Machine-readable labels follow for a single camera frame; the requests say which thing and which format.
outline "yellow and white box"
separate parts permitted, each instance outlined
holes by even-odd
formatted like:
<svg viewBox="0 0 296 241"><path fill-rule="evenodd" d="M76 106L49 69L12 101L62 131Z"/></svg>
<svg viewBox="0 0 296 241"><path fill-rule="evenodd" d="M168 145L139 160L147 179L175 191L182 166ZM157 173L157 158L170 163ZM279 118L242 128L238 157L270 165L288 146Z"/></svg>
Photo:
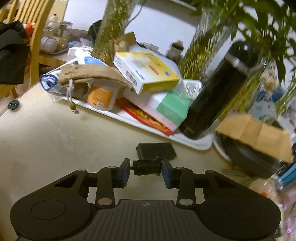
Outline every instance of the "yellow and white box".
<svg viewBox="0 0 296 241"><path fill-rule="evenodd" d="M137 94L170 90L180 80L151 52L116 52L113 63Z"/></svg>

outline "brown paper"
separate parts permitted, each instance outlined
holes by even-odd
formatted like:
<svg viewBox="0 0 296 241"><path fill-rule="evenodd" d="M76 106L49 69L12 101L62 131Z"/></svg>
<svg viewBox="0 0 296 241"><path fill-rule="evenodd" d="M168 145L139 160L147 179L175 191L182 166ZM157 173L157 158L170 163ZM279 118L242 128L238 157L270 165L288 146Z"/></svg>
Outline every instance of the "brown paper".
<svg viewBox="0 0 296 241"><path fill-rule="evenodd" d="M132 88L132 84L124 78L117 68L99 64L67 64L61 68L59 83L64 88L68 86L70 79L73 80L74 84L77 84L102 78L115 81L124 87Z"/></svg>
<svg viewBox="0 0 296 241"><path fill-rule="evenodd" d="M130 46L137 43L136 36L134 32L127 33L125 35L120 36L117 39L109 40L110 43L110 51L112 56L112 61L115 56L115 52L128 52Z"/></svg>
<svg viewBox="0 0 296 241"><path fill-rule="evenodd" d="M293 162L288 131L269 126L249 114L227 116L216 131L278 160Z"/></svg>

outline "crosshair logo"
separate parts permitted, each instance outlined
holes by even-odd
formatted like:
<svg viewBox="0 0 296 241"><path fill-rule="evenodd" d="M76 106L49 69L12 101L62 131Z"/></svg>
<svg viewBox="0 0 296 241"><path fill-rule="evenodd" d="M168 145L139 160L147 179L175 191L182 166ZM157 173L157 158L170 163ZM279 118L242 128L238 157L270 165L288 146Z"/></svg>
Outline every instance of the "crosshair logo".
<svg viewBox="0 0 296 241"><path fill-rule="evenodd" d="M146 203L143 203L143 206L144 206L144 207L150 207L150 206L151 206L151 204L150 204L150 203L148 203L148 202L146 202Z"/></svg>

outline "drawstring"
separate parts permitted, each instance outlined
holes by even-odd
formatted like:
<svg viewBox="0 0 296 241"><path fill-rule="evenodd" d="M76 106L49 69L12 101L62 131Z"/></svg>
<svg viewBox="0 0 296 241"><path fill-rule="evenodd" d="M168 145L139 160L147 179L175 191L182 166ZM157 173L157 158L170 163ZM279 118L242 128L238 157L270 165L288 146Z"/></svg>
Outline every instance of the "drawstring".
<svg viewBox="0 0 296 241"><path fill-rule="evenodd" d="M67 96L67 100L68 100L70 109L72 110L72 112L74 112L77 115L79 113L79 110L76 109L76 105L75 105L75 103L73 103L73 100L72 100L73 90L74 90L73 80L70 79L69 86L68 86L67 92L66 92L66 96Z"/></svg>

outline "table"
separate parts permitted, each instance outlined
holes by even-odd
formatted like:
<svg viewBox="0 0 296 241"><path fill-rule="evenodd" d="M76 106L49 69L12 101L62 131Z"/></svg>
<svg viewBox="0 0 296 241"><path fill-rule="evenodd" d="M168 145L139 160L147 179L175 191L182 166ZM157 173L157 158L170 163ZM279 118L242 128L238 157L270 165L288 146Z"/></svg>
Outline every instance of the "table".
<svg viewBox="0 0 296 241"><path fill-rule="evenodd" d="M79 37L89 39L89 36L87 36L87 31L85 30L72 29L70 34L72 37L69 39L69 42L73 40L79 40ZM60 54L39 52L39 63L55 68L71 61L74 58L76 58L76 56L67 55L67 51Z"/></svg>
<svg viewBox="0 0 296 241"><path fill-rule="evenodd" d="M75 115L64 100L54 102L38 83L19 97L20 107L0 115L0 240L16 239L9 220L12 205L21 197L77 170L98 172L119 166L124 158L138 158L136 146L146 142L166 142L165 138L78 106ZM195 173L221 172L229 162L211 147L197 151L173 142L182 166ZM235 177L242 183L246 177ZM95 188L88 201L94 202ZM177 189L167 189L162 176L134 176L127 187L115 189L115 199L173 199ZM196 188L197 202L204 201Z"/></svg>

